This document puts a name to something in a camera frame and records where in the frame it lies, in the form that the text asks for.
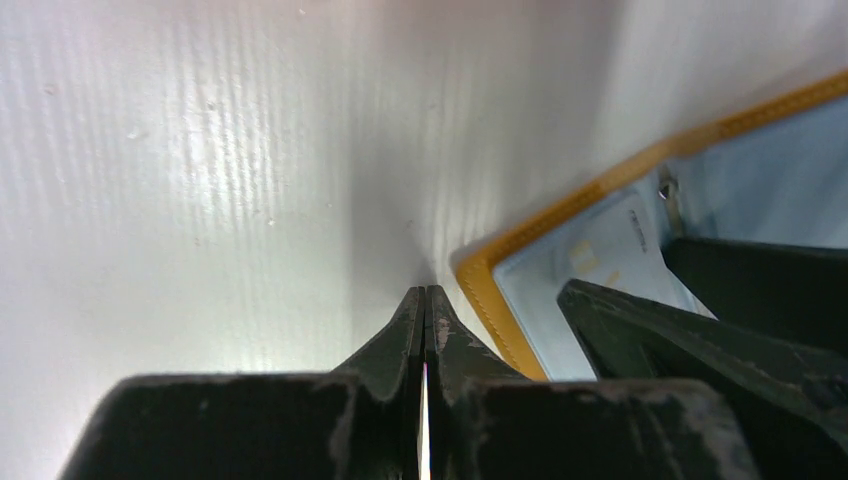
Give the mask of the silver credit card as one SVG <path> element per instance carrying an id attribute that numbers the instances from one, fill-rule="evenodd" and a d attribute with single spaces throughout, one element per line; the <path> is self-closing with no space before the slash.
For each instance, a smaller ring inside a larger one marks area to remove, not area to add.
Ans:
<path id="1" fill-rule="evenodd" d="M 634 191 L 594 207 L 562 241 L 557 273 L 714 318 L 670 272 L 642 196 Z"/>

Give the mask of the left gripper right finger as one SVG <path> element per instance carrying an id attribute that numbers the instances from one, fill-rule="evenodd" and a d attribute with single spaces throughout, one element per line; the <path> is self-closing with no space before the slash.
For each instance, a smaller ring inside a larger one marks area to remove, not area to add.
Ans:
<path id="1" fill-rule="evenodd" d="M 690 379 L 533 381 L 425 294 L 435 479 L 755 479 L 729 406 Z"/>

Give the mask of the yellow leather card holder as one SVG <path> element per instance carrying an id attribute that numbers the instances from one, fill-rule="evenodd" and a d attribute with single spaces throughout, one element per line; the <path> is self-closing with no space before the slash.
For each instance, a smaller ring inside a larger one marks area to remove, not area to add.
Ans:
<path id="1" fill-rule="evenodd" d="M 845 72 L 645 148 L 479 247 L 456 275 L 511 367 L 590 379 L 560 290 L 578 278 L 712 316 L 662 259 L 687 234 L 846 246 Z"/>

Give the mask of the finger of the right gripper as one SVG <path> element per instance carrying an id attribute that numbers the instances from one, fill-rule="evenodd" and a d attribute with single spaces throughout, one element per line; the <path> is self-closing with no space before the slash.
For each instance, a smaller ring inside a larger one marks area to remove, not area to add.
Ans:
<path id="1" fill-rule="evenodd" d="M 847 353 L 847 251 L 681 237 L 666 266 L 719 320 Z"/>
<path id="2" fill-rule="evenodd" d="M 598 378 L 693 379 L 719 393 L 764 478 L 846 478 L 844 357 L 583 280 L 557 304 Z"/>

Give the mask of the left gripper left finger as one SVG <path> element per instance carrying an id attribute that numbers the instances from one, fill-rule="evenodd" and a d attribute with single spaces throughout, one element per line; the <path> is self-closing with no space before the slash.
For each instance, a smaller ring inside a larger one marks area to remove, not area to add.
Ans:
<path id="1" fill-rule="evenodd" d="M 415 479 L 424 291 L 321 373 L 132 376 L 100 401 L 65 479 Z"/>

